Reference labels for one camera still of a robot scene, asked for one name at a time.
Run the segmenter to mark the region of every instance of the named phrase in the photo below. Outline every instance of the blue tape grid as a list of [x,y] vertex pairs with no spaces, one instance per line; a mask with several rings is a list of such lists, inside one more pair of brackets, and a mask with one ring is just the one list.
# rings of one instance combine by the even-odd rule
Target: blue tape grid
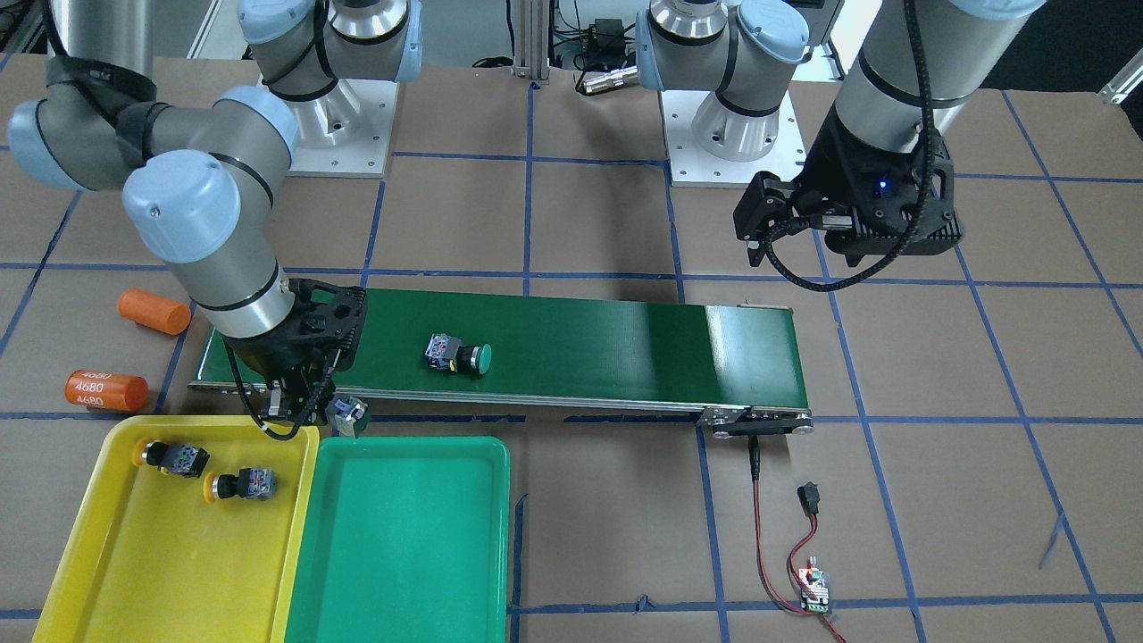
[[[5,55],[0,59],[0,71],[7,65],[11,55]],[[457,276],[491,276],[491,278],[519,278],[523,280],[525,294],[528,294],[528,283],[533,278],[543,279],[560,279],[560,278],[593,278],[593,279],[661,279],[670,280],[674,279],[679,290],[679,300],[685,300],[684,298],[684,283],[685,281],[703,281],[703,280],[743,280],[743,281],[781,281],[782,278],[777,275],[733,275],[733,274],[686,274],[681,267],[680,251],[679,251],[679,240],[678,233],[674,225],[674,211],[673,203],[671,201],[671,184],[670,184],[670,171],[666,161],[662,160],[650,160],[650,159],[626,159],[626,160],[598,160],[598,159],[578,159],[578,158],[555,158],[555,156],[535,156],[533,154],[533,137],[534,137],[534,91],[537,89],[535,86],[529,86],[528,90],[528,148],[525,156],[517,155],[489,155],[489,154],[440,154],[440,153],[421,153],[421,152],[394,152],[395,156],[425,156],[425,158],[456,158],[456,159],[488,159],[488,160],[515,160],[523,161],[528,163],[528,176],[527,176],[527,191],[526,195],[526,212],[525,212],[525,263],[523,268],[520,272],[511,271],[462,271],[462,270],[391,270],[391,268],[374,268],[371,267],[371,258],[374,244],[381,220],[382,201],[384,196],[384,182],[379,182],[378,193],[376,200],[376,207],[374,211],[374,218],[370,227],[369,243],[365,260],[360,270],[354,268],[341,268],[341,267],[290,267],[288,270],[293,272],[312,272],[312,273],[328,273],[328,274],[358,274],[361,278],[361,283],[365,284],[368,275],[371,274],[424,274],[424,275],[457,275]],[[1023,134],[1025,140],[1029,144],[1037,162],[1040,166],[1042,176],[1034,175],[1007,175],[1007,174],[958,174],[959,177],[964,178],[989,178],[989,179],[1007,179],[1007,180],[1046,180],[1053,190],[1061,208],[1063,209],[1069,224],[1076,234],[1077,240],[1082,247],[1085,255],[1090,263],[1098,282],[1056,282],[1056,281],[977,281],[974,280],[968,265],[965,260],[964,255],[957,249],[958,259],[961,264],[961,268],[965,273],[965,279],[889,279],[889,278],[874,278],[871,282],[880,283],[908,283],[908,284],[945,284],[945,286],[967,286],[973,291],[974,300],[976,302],[978,312],[982,318],[982,323],[989,335],[990,343],[992,344],[993,352],[996,353],[997,360],[1000,362],[1001,370],[1005,375],[1006,381],[1009,386],[1009,391],[1013,395],[1014,402],[1016,403],[1018,416],[1015,418],[1010,417],[882,417],[882,416],[869,416],[865,412],[864,403],[861,400],[860,386],[856,380],[856,371],[853,365],[853,360],[849,354],[848,343],[845,338],[845,329],[841,319],[840,307],[837,305],[836,297],[831,294],[831,307],[839,327],[839,339],[841,341],[842,352],[846,359],[847,370],[849,371],[850,384],[854,388],[855,399],[857,401],[858,416],[856,417],[818,417],[820,423],[855,423],[861,424],[863,432],[866,437],[866,447],[870,450],[871,459],[873,460],[873,467],[877,473],[878,484],[881,489],[882,501],[886,506],[886,513],[889,517],[890,530],[894,536],[895,547],[897,549],[898,562],[902,566],[902,574],[905,580],[906,598],[877,598],[877,600],[856,600],[856,601],[839,601],[838,606],[840,609],[878,609],[878,608],[909,608],[916,616],[914,624],[917,627],[918,638],[920,641],[926,641],[924,625],[920,618],[920,608],[925,606],[958,606],[958,605],[1006,605],[1006,604],[1093,604],[1100,616],[1101,625],[1103,626],[1104,634],[1109,642],[1114,642],[1116,637],[1111,630],[1110,622],[1108,621],[1105,610],[1103,605],[1105,603],[1143,603],[1143,594],[1100,594],[1092,580],[1090,571],[1084,560],[1082,553],[1080,550],[1079,544],[1076,539],[1074,532],[1071,529],[1070,522],[1068,521],[1066,513],[1060,501],[1058,493],[1056,492],[1055,484],[1052,480],[1050,473],[1048,472],[1047,464],[1044,459],[1042,451],[1039,448],[1039,443],[1036,439],[1033,426],[1038,424],[1064,424],[1064,425],[1130,425],[1130,426],[1143,426],[1143,418],[1074,418],[1074,417],[1030,417],[1024,412],[1023,404],[1020,400],[1018,392],[1016,391],[1015,383],[1012,379],[1012,375],[1007,368],[1007,362],[1004,357],[1002,351],[1000,349],[999,343],[996,339],[996,335],[991,328],[991,323],[988,316],[988,312],[984,308],[983,300],[980,296],[980,286],[996,286],[996,287],[1029,287],[1029,288],[1098,288],[1103,289],[1108,297],[1111,299],[1112,305],[1120,318],[1120,321],[1128,333],[1133,345],[1136,351],[1143,355],[1143,347],[1141,347],[1138,337],[1132,329],[1122,308],[1116,298],[1116,290],[1124,289],[1143,289],[1143,283],[1124,283],[1124,282],[1109,282],[1104,276],[1102,270],[1098,267],[1094,255],[1088,248],[1079,226],[1077,225],[1074,217],[1072,216],[1066,202],[1064,201],[1057,183],[1068,182],[1086,182],[1086,183],[1127,183],[1127,184],[1143,184],[1143,179],[1138,178],[1110,178],[1110,177],[1077,177],[1077,176],[1053,176],[1048,171],[1047,166],[1044,162],[1042,156],[1036,148],[1028,129],[1020,119],[1015,106],[1013,105],[1007,93],[1002,93],[1005,102],[1016,120],[1021,132]],[[0,151],[7,151],[7,145],[0,145]],[[553,163],[585,163],[585,164],[648,164],[662,167],[664,170],[664,183],[666,190],[666,202],[668,202],[668,216],[671,223],[671,243],[672,254],[674,259],[674,273],[673,274],[661,274],[661,273],[604,273],[604,272],[533,272],[530,270],[530,233],[528,227],[530,227],[530,209],[531,209],[531,168],[536,162],[553,162]],[[27,303],[32,296],[37,282],[43,270],[127,270],[127,271],[158,271],[165,270],[162,265],[137,265],[137,264],[85,264],[85,263],[53,263],[48,264],[48,259],[55,249],[56,243],[63,233],[64,227],[71,218],[72,212],[78,203],[80,193],[77,192],[73,196],[71,203],[69,204],[63,219],[61,220],[56,232],[54,233],[51,240],[49,241],[48,248],[39,263],[31,262],[0,262],[0,268],[34,268],[35,273],[32,276],[21,303],[17,306],[9,324],[5,331],[2,339],[0,339],[0,355],[2,355],[5,348],[10,341],[11,335],[18,324],[19,318],[27,306]],[[828,279],[829,272],[824,260],[824,249],[822,248],[821,240],[816,239],[817,251],[820,259],[822,262],[824,279]],[[155,411],[160,412],[165,403],[167,394],[169,392],[169,386],[174,377],[175,369],[178,363],[178,359],[182,348],[185,343],[185,333],[176,343],[175,349],[171,354],[171,359],[168,363],[167,373],[163,380],[162,391],[160,392],[159,400],[155,405]],[[74,419],[74,420],[102,420],[102,421],[119,421],[126,418],[123,415],[118,413],[40,413],[40,412],[3,412],[0,413],[0,419],[33,419],[33,420],[58,420],[58,419]],[[378,423],[523,423],[523,416],[376,416],[374,421]],[[581,416],[581,417],[568,417],[565,419],[566,423],[693,423],[694,418],[692,416]],[[1060,512],[1062,524],[1064,525],[1064,532],[1068,536],[1072,552],[1081,569],[1085,582],[1088,587],[1087,594],[1064,594],[1064,595],[1016,595],[1016,596],[946,596],[946,597],[918,597],[916,590],[912,586],[911,573],[909,571],[909,563],[904,552],[903,539],[901,537],[900,528],[896,523],[896,515],[893,509],[892,498],[888,492],[888,487],[885,482],[884,471],[880,466],[880,459],[877,455],[877,445],[873,439],[870,425],[872,424],[1018,424],[1025,429],[1026,436],[1029,439],[1030,445],[1037,458],[1037,463],[1040,467],[1041,474],[1044,476],[1045,483],[1048,487],[1049,495],[1052,496],[1053,503],[1056,509]],[[515,540],[513,542],[513,569],[514,569],[514,584],[512,593],[512,604],[509,608],[509,614],[512,619],[511,636],[512,641],[519,641],[519,617],[521,614],[551,614],[551,613],[606,613],[606,612],[634,612],[634,611],[664,611],[664,612],[678,612],[678,611],[713,611],[719,616],[719,626],[721,641],[729,641],[729,629],[727,626],[727,613],[730,611],[751,611],[751,610],[773,610],[775,609],[773,604],[768,602],[727,602],[725,600],[722,584],[721,584],[721,562],[718,553],[718,536],[717,525],[714,522],[714,511],[713,500],[710,489],[710,474],[709,466],[706,463],[705,443],[702,432],[696,431],[696,441],[700,451],[700,472],[703,479],[703,491],[704,491],[704,505],[706,511],[708,531],[710,537],[711,546],[711,561],[712,561],[712,576],[716,586],[716,601],[714,602],[693,602],[693,603],[677,603],[677,604],[655,604],[649,602],[638,602],[638,603],[621,603],[621,604],[557,604],[557,605],[538,605],[531,608],[522,608],[519,605],[520,601],[520,584],[522,577],[522,521],[523,521],[523,499],[517,506],[515,514]],[[0,610],[0,620],[3,619],[38,619],[40,616],[40,610]]]

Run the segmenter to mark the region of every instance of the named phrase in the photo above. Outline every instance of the green conveyor belt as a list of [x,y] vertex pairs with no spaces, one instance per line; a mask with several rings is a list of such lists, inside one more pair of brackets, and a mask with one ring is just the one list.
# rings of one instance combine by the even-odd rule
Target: green conveyor belt
[[[429,368],[433,333],[491,345],[491,370],[477,377]],[[785,307],[370,289],[357,361],[335,383],[363,397],[808,410]],[[217,333],[191,386],[233,388]]]

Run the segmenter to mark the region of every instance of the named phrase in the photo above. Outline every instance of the orange cylinder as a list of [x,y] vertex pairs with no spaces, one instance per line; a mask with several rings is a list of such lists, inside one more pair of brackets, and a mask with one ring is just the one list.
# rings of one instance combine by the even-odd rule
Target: orange cylinder
[[191,324],[191,308],[182,302],[141,288],[119,295],[120,316],[168,336],[177,336]]
[[79,370],[67,378],[64,397],[72,404],[129,411],[143,409],[150,395],[146,380],[138,376]]

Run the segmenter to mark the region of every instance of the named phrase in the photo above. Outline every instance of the red wire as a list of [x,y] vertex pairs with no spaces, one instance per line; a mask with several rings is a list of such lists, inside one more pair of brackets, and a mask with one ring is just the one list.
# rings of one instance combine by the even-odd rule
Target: red wire
[[[790,556],[786,557],[786,566],[790,569],[790,573],[792,574],[794,581],[806,592],[810,592],[810,589],[806,587],[805,584],[801,582],[800,578],[798,578],[798,572],[793,566],[793,557],[798,555],[798,550],[805,547],[806,544],[809,542],[809,540],[814,538],[816,533],[817,533],[817,516],[810,514],[809,533],[806,535],[806,538],[799,540],[798,545],[793,546],[793,549],[790,550]],[[762,587],[766,589],[766,593],[770,596],[770,600],[774,601],[774,604],[777,605],[781,610],[789,612],[791,614],[800,617],[816,616],[821,618],[822,622],[825,624],[825,627],[829,628],[830,634],[833,635],[833,640],[837,643],[846,643],[845,637],[841,636],[841,633],[839,633],[836,627],[833,627],[833,624],[830,622],[830,619],[828,619],[825,614],[810,612],[808,610],[804,610],[800,606],[790,603],[789,601],[785,600],[785,597],[782,596],[782,594],[778,593],[778,590],[774,587],[774,584],[770,582],[770,577],[768,573],[766,573],[766,561],[762,556],[762,513],[761,513],[761,503],[759,501],[757,480],[754,481],[754,544],[757,546],[756,554],[758,562],[758,578],[761,579]]]

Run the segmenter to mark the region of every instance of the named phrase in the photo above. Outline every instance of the light blue joint cap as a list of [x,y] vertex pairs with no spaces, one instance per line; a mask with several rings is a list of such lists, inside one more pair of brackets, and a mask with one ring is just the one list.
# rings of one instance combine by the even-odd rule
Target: light blue joint cap
[[218,97],[218,101],[234,101],[242,103],[251,110],[262,114],[262,118],[270,121],[278,130],[278,135],[289,147],[289,158],[294,159],[294,150],[297,148],[298,131],[297,116],[286,106],[286,103],[270,91],[253,85],[239,85],[231,87]]
[[312,8],[313,0],[241,0],[238,24],[247,42],[263,45],[297,26]]
[[405,26],[405,51],[401,64],[397,67],[394,82],[408,82],[421,75],[421,59],[424,57],[424,42],[421,41],[421,0],[409,2],[409,21]]
[[783,63],[800,63],[809,45],[806,18],[782,0],[743,0],[738,23],[754,45]]
[[1044,6],[1047,0],[950,0],[953,7],[985,21],[1014,21]]
[[647,11],[639,11],[636,16],[636,66],[639,70],[639,85],[656,91],[666,89],[655,61],[655,40],[650,37]]
[[238,184],[214,156],[174,150],[146,161],[123,184],[123,208],[139,236],[168,263],[210,256],[238,225]]
[[48,150],[48,144],[43,140],[43,135],[40,134],[39,118],[37,116],[42,102],[21,103],[8,121],[8,147],[16,156],[16,163],[29,176],[46,185],[90,191],[67,176],[64,168],[56,162],[56,158],[51,155],[51,151]]

